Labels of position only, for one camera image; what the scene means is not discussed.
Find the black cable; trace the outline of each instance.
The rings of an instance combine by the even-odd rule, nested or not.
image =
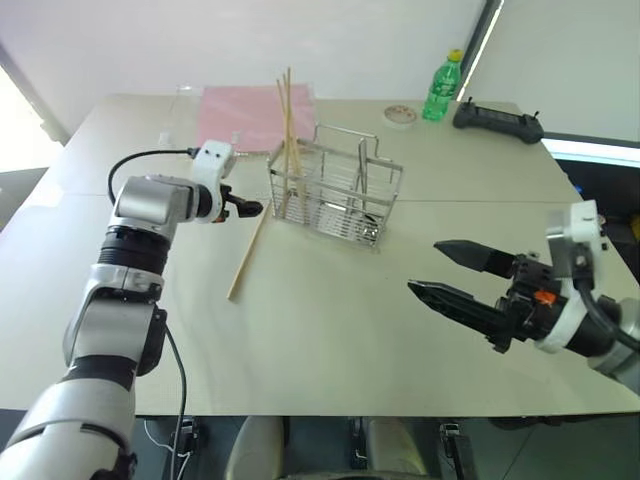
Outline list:
[[[611,338],[614,338],[635,352],[640,352],[640,340],[636,340],[627,332],[622,330],[618,325],[613,323],[604,310],[602,310],[600,305],[598,305],[595,298],[593,298],[590,285],[587,281],[577,282],[576,289],[580,293],[582,302],[587,307],[589,318],[591,318],[605,333],[609,334]]]
[[[182,429],[182,419],[184,418],[184,409],[187,404],[187,376],[184,373],[184,365],[178,353],[178,347],[171,335],[169,327],[166,327],[166,334],[169,343],[171,344],[171,350],[173,350],[173,356],[176,357],[176,363],[178,364],[178,370],[180,370],[180,382],[182,383],[182,398],[180,400],[180,413],[178,414],[178,421],[176,422],[176,431],[173,434],[173,453],[171,454],[171,474],[169,478],[174,480],[176,478],[176,461],[178,458],[178,437],[180,436],[180,430]]]
[[[116,196],[113,193],[113,177],[118,171],[118,169],[124,165],[125,163],[140,157],[146,157],[147,155],[164,155],[164,154],[176,154],[176,155],[190,155],[194,157],[197,153],[197,149],[195,148],[187,148],[183,150],[145,150],[144,152],[134,153],[133,155],[129,155],[128,157],[124,157],[118,163],[116,163],[111,170],[109,170],[109,176],[107,177],[107,192],[109,194],[109,200],[111,200],[111,204],[116,203]]]

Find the remote controller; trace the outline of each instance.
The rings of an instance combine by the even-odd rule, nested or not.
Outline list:
[[[536,143],[544,136],[542,125],[536,118],[539,112],[531,115],[514,115],[513,113],[478,107],[471,101],[458,106],[453,117],[456,128],[480,127],[494,132],[506,133],[518,137],[524,143]]]

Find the pink cloth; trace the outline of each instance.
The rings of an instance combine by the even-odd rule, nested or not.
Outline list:
[[[307,85],[291,85],[291,105],[296,134],[312,139],[316,120]],[[236,140],[234,148],[238,152],[271,151],[284,139],[283,125],[275,85],[207,87],[198,114],[198,145],[206,139]]]

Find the white table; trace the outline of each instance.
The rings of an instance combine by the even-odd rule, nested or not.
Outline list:
[[[147,102],[153,106],[164,100],[117,97],[103,103],[97,110],[102,114],[89,117],[62,161],[0,235],[0,381],[11,386],[3,389],[2,408],[27,408],[64,371],[62,333],[78,306],[110,212],[101,175],[114,158],[151,146],[144,140],[135,144],[135,133],[124,134],[118,143],[101,129],[126,123],[127,103],[141,115]],[[354,108],[373,112],[373,104],[380,105],[354,102]],[[350,103],[327,105],[340,113]],[[324,103],[319,107],[325,111]],[[346,119],[335,123],[363,128],[355,125],[357,118],[354,125]],[[375,127],[374,120],[368,121]],[[227,289],[256,220],[179,227],[161,306],[169,311],[187,370],[188,413],[510,416],[640,410],[637,396],[588,369],[577,355],[547,355],[530,342],[517,341],[508,354],[499,355],[481,335],[432,312],[406,287],[409,278],[441,281],[493,304],[508,281],[459,267],[432,244],[469,238],[512,253],[537,250],[548,261],[547,213],[576,199],[540,145],[531,147],[537,154],[527,155],[537,165],[535,171],[547,172],[548,193],[557,202],[545,199],[529,182],[521,187],[524,201],[514,202],[510,195],[517,190],[504,186],[513,184],[495,181],[496,176],[476,164],[502,158],[512,176],[523,174],[527,165],[508,163],[499,153],[503,145],[508,151],[520,145],[490,132],[458,132],[447,124],[437,128],[442,135],[460,136],[460,142],[473,136],[477,145],[493,148],[472,159],[451,155],[465,180],[449,188],[438,186],[426,167],[405,164],[408,177],[411,168],[414,176],[422,171],[433,189],[412,189],[419,182],[407,179],[403,192],[424,197],[397,203],[379,252],[269,219],[239,295],[228,302]],[[404,145],[406,158],[416,158],[415,145],[421,145],[416,132],[426,130],[421,124],[405,132],[416,141],[395,140],[397,152]],[[387,137],[401,135],[383,129],[377,133],[383,147],[394,143]],[[101,135],[107,139],[93,157]],[[473,145],[468,149],[481,151]],[[444,144],[440,151],[446,154]],[[485,159],[489,152],[494,160]],[[129,173],[143,173],[143,167],[167,173],[161,168],[165,164],[182,168],[176,166],[178,160],[173,162],[132,165]],[[257,191],[262,196],[267,191],[264,169],[260,159],[244,160],[229,182],[238,194],[251,197]],[[486,183],[469,182],[469,169],[484,175]],[[506,173],[500,175],[506,179]],[[468,188],[456,188],[463,182]],[[436,189],[444,198],[437,198]],[[637,295],[638,285],[615,251],[605,256],[605,267],[604,293]],[[158,368],[137,382],[137,413],[175,414],[178,387],[177,368],[166,348]]]

